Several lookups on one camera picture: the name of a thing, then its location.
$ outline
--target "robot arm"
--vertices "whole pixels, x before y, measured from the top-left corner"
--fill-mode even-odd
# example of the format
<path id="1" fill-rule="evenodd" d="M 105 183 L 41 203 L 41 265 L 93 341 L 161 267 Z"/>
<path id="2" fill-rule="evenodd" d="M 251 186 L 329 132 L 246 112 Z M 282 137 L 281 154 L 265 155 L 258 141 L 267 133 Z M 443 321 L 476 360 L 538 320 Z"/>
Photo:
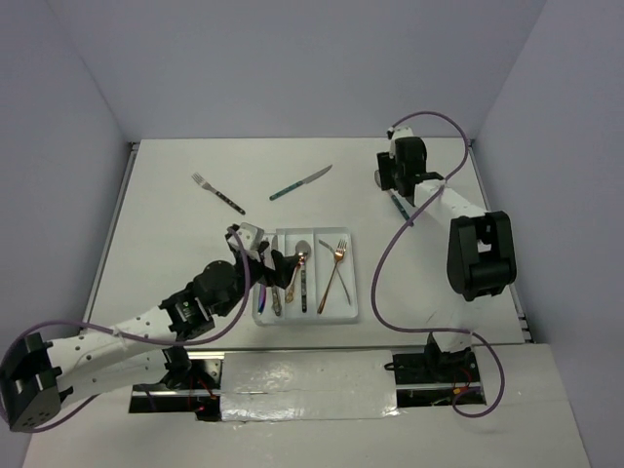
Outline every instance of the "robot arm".
<path id="1" fill-rule="evenodd" d="M 285 289 L 298 256 L 284 257 L 267 250 L 264 232 L 255 226 L 243 223 L 232 228 L 243 241 L 251 284 Z M 245 293 L 242 254 L 229 234 L 226 240 L 234 264 L 210 263 L 183 290 L 112 327 L 117 332 L 161 340 L 160 346 L 101 332 L 51 341 L 34 333 L 21 340 L 0 368 L 0 391 L 11 430 L 30 431 L 65 406 L 116 388 L 158 381 L 175 388 L 187 381 L 191 371 L 188 355 L 171 342 L 185 342 L 212 330 L 214 315 L 227 316 Z M 211 384 L 208 375 L 202 379 Z"/>
<path id="2" fill-rule="evenodd" d="M 502 293 L 516 279 L 509 216 L 486 212 L 447 187 L 441 175 L 427 172 L 427 148 L 409 127 L 398 128 L 388 137 L 390 151 L 377 154 L 381 189 L 395 189 L 415 207 L 440 192 L 426 212 L 448 233 L 447 277 L 459 296 L 448 310 L 436 312 L 434 323 L 474 330 L 487 296 Z M 428 346 L 436 360 L 444 359 L 444 355 L 452 360 L 453 354 L 470 344 L 465 333 L 433 333 Z"/>

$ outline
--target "clear plastic tray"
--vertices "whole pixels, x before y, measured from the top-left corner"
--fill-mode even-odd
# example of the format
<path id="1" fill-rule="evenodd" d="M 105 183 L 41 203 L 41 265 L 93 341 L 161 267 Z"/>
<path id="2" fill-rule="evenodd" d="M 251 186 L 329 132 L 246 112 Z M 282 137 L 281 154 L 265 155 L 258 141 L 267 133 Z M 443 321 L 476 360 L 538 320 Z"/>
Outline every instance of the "clear plastic tray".
<path id="1" fill-rule="evenodd" d="M 350 324 L 358 321 L 358 295 L 356 292 L 354 249 L 351 233 L 346 227 L 293 228 L 277 229 L 275 234 L 267 233 L 269 242 L 278 237 L 278 250 L 284 255 L 295 254 L 294 246 L 304 240 L 312 248 L 312 254 L 306 261 L 307 312 L 302 311 L 301 272 L 295 280 L 294 296 L 291 303 L 286 303 L 286 291 L 278 289 L 282 313 L 276 315 L 273 310 L 271 290 L 266 292 L 266 303 L 262 313 L 258 312 L 260 286 L 253 289 L 253 319 L 260 326 L 271 325 L 322 325 Z M 344 288 L 337 273 L 333 276 L 330 292 L 322 314 L 317 313 L 323 294 L 332 275 L 333 255 L 319 240 L 327 242 L 333 249 L 340 239 L 347 240 L 347 254 L 338 264 L 338 269 L 349 291 L 351 304 L 347 301 Z"/>

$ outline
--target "white wall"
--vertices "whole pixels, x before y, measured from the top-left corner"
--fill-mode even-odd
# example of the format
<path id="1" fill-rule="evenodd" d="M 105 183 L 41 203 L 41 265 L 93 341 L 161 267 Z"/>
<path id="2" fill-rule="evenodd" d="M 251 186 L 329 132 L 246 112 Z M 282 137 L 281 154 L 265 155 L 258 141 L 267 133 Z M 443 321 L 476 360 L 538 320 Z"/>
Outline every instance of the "white wall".
<path id="1" fill-rule="evenodd" d="M 422 108 L 474 136 L 544 4 L 49 1 L 132 139 L 378 136 Z"/>
<path id="2" fill-rule="evenodd" d="M 2 0 L 0 44 L 1 356 L 30 325 L 82 317 L 128 150 L 44 0 Z M 0 424 L 0 464 L 27 441 Z"/>
<path id="3" fill-rule="evenodd" d="M 621 0 L 548 0 L 475 149 L 594 468 L 622 466 L 623 24 Z"/>

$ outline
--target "rose gold fork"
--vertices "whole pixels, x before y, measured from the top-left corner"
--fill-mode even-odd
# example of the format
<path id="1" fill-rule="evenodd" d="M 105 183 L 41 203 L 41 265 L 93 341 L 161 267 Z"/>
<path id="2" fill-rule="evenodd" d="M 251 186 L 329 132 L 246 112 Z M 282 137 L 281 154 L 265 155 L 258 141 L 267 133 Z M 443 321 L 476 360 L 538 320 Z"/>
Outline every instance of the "rose gold fork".
<path id="1" fill-rule="evenodd" d="M 335 274 L 335 270 L 338 267 L 338 263 L 340 263 L 345 254 L 347 253 L 347 241 L 346 239 L 341 239 L 338 242 L 338 247 L 336 247 L 335 252 L 333 253 L 333 270 L 331 271 L 330 281 L 328 282 L 328 286 L 325 289 L 325 294 L 323 294 L 323 299 L 321 299 L 321 305 L 319 305 L 318 314 L 323 313 L 323 309 L 325 308 L 325 302 L 328 300 L 328 294 L 330 293 L 330 286 L 332 285 L 333 275 Z"/>

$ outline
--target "spoon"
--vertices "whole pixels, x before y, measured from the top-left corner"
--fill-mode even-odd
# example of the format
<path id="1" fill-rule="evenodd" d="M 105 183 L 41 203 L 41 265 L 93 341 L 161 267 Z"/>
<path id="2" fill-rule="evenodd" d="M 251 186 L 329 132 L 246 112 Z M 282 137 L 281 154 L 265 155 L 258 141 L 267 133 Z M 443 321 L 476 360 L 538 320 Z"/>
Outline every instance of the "spoon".
<path id="1" fill-rule="evenodd" d="M 299 270 L 299 268 L 302 267 L 303 272 L 301 273 L 301 287 L 302 287 L 302 291 L 301 294 L 303 297 L 303 293 L 304 293 L 304 289 L 305 289 L 305 280 L 303 279 L 303 275 L 305 275 L 305 262 L 308 259 L 308 257 L 312 254 L 312 248 L 310 247 L 310 245 L 305 242 L 305 241 L 299 241 L 296 243 L 296 245 L 294 246 L 294 254 L 299 256 L 299 264 L 296 266 L 294 273 L 292 273 L 292 279 L 291 279 L 291 283 L 289 284 L 288 289 L 286 290 L 286 303 L 290 304 L 291 302 L 293 302 L 294 299 L 294 283 L 295 283 L 295 279 L 296 279 L 296 273 Z"/>
<path id="2" fill-rule="evenodd" d="M 379 175 L 379 170 L 374 172 L 374 183 L 377 184 L 377 187 L 381 188 L 381 175 Z M 403 219 L 405 221 L 407 221 L 408 219 L 410 219 L 410 215 L 408 214 L 408 212 L 406 212 L 406 209 L 403 208 L 403 205 L 401 205 L 401 202 L 399 201 L 399 199 L 396 197 L 396 195 L 394 195 L 392 192 L 388 191 L 387 192 L 388 195 L 390 195 L 390 198 L 392 199 L 392 203 L 394 203 L 395 207 L 397 207 L 397 209 L 399 210 L 399 212 L 401 213 L 401 215 L 403 216 Z"/>

